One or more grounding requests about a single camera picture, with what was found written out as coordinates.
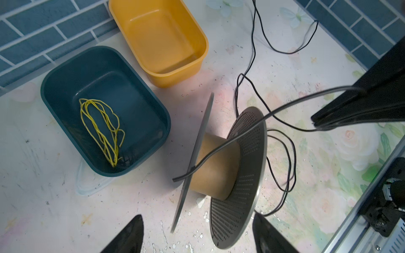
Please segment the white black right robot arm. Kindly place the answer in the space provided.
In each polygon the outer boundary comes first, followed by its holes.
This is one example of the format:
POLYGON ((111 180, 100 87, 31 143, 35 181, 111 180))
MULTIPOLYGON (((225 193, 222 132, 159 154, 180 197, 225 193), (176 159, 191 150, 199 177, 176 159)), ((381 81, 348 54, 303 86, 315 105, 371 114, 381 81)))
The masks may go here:
MULTIPOLYGON (((405 40, 401 39, 354 87, 315 113, 311 120, 318 130, 332 130, 360 123, 403 122, 405 120, 405 40)), ((371 227, 390 236, 405 218, 405 160, 396 158, 370 197, 360 208, 371 227)))

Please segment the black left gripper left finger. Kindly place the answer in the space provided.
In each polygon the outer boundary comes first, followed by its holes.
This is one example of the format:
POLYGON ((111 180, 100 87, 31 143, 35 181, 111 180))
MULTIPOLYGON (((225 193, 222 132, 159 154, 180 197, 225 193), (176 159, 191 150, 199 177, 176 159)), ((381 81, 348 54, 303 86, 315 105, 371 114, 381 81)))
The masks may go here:
POLYGON ((144 237, 142 215, 135 216, 101 251, 102 253, 140 253, 144 237))

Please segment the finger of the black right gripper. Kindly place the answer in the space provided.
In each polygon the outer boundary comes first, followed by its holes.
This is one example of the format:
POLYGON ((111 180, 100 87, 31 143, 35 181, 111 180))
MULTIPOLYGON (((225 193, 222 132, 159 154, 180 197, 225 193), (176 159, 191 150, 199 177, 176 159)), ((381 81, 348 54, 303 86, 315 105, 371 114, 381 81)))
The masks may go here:
POLYGON ((365 93, 346 91, 315 113, 316 128, 405 120, 405 42, 399 41, 354 87, 365 93))

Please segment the grey perforated cable spool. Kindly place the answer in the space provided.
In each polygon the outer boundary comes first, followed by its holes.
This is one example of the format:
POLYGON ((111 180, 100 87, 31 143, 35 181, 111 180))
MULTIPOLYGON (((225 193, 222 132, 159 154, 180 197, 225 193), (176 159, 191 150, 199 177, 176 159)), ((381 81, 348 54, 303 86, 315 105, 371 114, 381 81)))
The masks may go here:
POLYGON ((209 226, 214 245, 229 249, 246 229, 258 201, 267 154, 267 127, 257 107, 245 109, 227 138, 206 129, 214 103, 211 94, 184 177, 171 232, 189 191, 211 198, 209 226))

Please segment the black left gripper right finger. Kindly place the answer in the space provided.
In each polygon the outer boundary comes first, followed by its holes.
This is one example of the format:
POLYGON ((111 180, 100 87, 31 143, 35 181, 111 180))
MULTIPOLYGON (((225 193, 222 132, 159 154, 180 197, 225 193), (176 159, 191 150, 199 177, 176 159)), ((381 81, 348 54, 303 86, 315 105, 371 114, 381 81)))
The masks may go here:
POLYGON ((262 214, 255 213, 252 230, 257 253, 298 253, 262 214))

